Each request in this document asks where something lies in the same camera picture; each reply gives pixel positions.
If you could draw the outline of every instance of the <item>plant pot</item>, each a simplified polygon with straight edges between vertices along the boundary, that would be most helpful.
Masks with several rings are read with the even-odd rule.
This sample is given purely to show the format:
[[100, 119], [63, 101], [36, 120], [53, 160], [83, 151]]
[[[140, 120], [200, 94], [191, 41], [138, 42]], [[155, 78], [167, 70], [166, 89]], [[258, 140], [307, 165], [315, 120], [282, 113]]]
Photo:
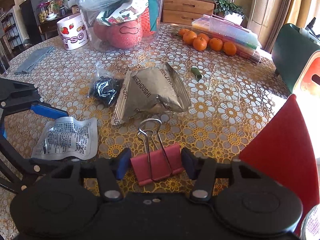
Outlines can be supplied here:
[[61, 7], [61, 8], [59, 9], [59, 15], [60, 15], [60, 16], [65, 16], [65, 15], [66, 15], [66, 12], [67, 12], [66, 7]]
[[235, 24], [241, 25], [243, 21], [243, 16], [238, 13], [228, 14], [224, 18], [230, 22], [233, 22]]

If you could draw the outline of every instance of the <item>tangerine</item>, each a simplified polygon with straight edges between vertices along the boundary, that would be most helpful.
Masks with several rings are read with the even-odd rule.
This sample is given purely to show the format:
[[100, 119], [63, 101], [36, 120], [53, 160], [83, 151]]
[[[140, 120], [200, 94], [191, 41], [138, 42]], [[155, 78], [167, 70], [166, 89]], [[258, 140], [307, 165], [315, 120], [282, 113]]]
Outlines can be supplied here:
[[209, 41], [209, 46], [215, 51], [220, 51], [223, 47], [223, 42], [220, 39], [213, 38]]
[[207, 47], [207, 42], [202, 37], [195, 38], [193, 41], [193, 47], [196, 50], [204, 50]]
[[183, 41], [188, 45], [192, 45], [196, 37], [197, 37], [197, 34], [195, 32], [188, 31], [183, 35]]
[[181, 29], [179, 30], [178, 34], [182, 37], [186, 32], [189, 32], [190, 30], [188, 29]]
[[225, 44], [223, 44], [223, 50], [225, 54], [229, 56], [233, 56], [237, 53], [237, 47], [231, 41], [227, 41]]
[[204, 40], [207, 42], [207, 44], [208, 44], [209, 41], [210, 41], [210, 38], [209, 38], [206, 34], [204, 34], [204, 33], [198, 34], [198, 37], [201, 37], [202, 39], [204, 39]]

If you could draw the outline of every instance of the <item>red chair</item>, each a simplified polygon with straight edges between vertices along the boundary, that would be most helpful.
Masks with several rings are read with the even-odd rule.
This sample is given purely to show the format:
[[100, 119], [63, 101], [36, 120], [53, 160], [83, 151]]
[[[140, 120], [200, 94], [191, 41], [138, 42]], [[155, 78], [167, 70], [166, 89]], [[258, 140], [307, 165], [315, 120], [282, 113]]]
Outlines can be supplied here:
[[239, 154], [239, 158], [297, 194], [303, 214], [295, 230], [319, 199], [318, 171], [296, 96], [291, 95], [268, 125]]

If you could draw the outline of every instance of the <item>floral tablecloth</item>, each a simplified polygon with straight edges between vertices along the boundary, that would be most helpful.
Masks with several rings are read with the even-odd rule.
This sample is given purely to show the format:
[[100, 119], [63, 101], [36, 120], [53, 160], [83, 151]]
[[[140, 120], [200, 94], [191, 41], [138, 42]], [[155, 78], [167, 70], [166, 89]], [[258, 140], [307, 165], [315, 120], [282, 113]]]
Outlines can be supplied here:
[[[93, 98], [87, 98], [95, 63], [102, 60], [114, 73], [125, 74], [128, 69], [138, 70], [168, 62], [180, 74], [191, 98], [192, 106], [183, 114], [162, 114], [160, 134], [164, 145], [179, 142], [196, 156], [210, 156], [218, 162], [230, 163], [269, 122], [287, 98], [288, 90], [274, 75], [275, 67], [267, 58], [256, 64], [239, 56], [229, 57], [222, 52], [207, 49], [202, 52], [183, 44], [173, 36], [177, 27], [161, 25], [156, 42], [144, 49], [117, 53], [101, 53], [90, 44], [65, 51], [59, 37], [42, 42], [21, 53], [11, 61], [11, 72], [6, 76], [22, 82], [37, 84], [45, 102], [61, 108], [78, 120], [95, 116], [98, 119], [98, 157], [115, 157], [124, 147], [134, 155], [144, 152], [143, 142], [137, 137], [137, 125], [132, 120], [112, 126], [113, 109], [105, 108]], [[55, 50], [43, 59], [30, 74], [14, 75], [14, 70], [35, 49], [54, 46]], [[197, 67], [204, 76], [199, 82], [191, 73]], [[26, 111], [6, 117], [5, 127], [9, 142], [25, 158], [33, 147], [48, 118]], [[214, 194], [220, 192], [228, 180], [218, 179]], [[119, 185], [127, 191], [189, 192], [193, 182], [186, 173], [140, 187], [130, 169]], [[95, 179], [87, 179], [85, 186], [99, 194]], [[18, 232], [10, 217], [9, 205], [14, 194], [0, 189], [0, 234], [12, 239]]]

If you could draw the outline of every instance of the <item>potted plant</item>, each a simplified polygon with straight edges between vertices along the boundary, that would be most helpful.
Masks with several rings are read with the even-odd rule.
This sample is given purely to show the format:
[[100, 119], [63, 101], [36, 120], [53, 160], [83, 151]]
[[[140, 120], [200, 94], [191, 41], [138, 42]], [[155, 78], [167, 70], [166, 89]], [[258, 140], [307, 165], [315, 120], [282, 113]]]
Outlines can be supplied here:
[[60, 16], [65, 16], [66, 11], [67, 11], [67, 6], [66, 6], [66, 1], [70, 0], [55, 0], [56, 5], [59, 8], [59, 14]]
[[217, 7], [214, 10], [216, 14], [224, 17], [226, 20], [240, 25], [244, 19], [242, 6], [236, 5], [229, 0], [216, 0]]

